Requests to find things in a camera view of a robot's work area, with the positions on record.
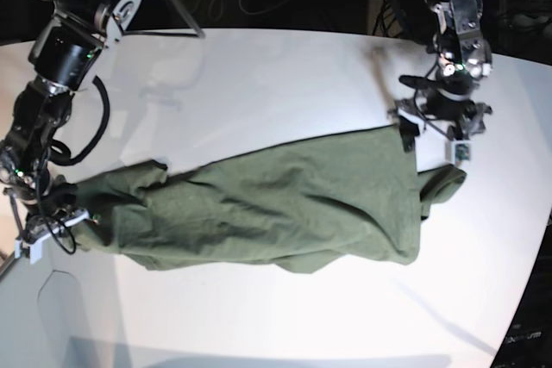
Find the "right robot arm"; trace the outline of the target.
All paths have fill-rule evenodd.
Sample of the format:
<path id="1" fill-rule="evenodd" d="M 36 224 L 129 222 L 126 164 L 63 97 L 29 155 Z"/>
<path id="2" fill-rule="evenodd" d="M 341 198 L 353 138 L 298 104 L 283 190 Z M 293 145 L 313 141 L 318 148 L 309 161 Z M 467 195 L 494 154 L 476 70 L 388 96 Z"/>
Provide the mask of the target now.
<path id="1" fill-rule="evenodd" d="M 34 78 L 17 96 L 10 129 L 1 141 L 1 181 L 16 221 L 16 257 L 35 258 L 45 240 L 73 240 L 71 228 L 89 219 L 76 204 L 76 185 L 52 177 L 48 165 L 76 165 L 96 146 L 109 117 L 107 90 L 97 75 L 104 56 L 125 35 L 142 0 L 42 0 L 53 3 L 50 22 L 37 37 L 28 61 Z M 77 91 L 100 94 L 97 132 L 77 156 L 57 141 Z"/>

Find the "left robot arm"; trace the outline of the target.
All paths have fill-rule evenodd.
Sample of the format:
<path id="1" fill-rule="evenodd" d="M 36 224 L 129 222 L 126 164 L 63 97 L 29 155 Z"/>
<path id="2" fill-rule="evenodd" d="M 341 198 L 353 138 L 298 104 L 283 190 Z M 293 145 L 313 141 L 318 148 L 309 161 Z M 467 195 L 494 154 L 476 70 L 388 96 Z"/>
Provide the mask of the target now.
<path id="1" fill-rule="evenodd" d="M 410 98 L 396 100 L 391 113 L 398 119 L 406 152 L 419 136 L 417 118 L 448 142 L 448 158 L 457 165 L 469 161 L 471 139 L 486 131 L 485 103 L 472 100 L 480 81 L 492 70 L 492 51 L 480 27 L 482 0 L 436 0 L 430 4 L 437 28 L 432 46 L 436 60 L 426 75 L 402 75 L 399 82 L 414 90 Z"/>

